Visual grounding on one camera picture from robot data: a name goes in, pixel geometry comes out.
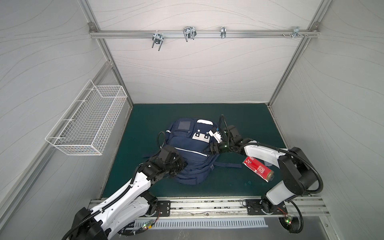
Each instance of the backpack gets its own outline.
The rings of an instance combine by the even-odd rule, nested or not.
[[[218,124],[197,118],[180,118],[173,122],[166,131],[166,145],[177,149],[187,162],[187,166],[176,176],[182,184],[196,185],[203,182],[214,169],[214,165],[222,167],[239,167],[241,164],[215,162],[219,155],[212,155],[205,150],[216,139],[209,131],[218,128]]]

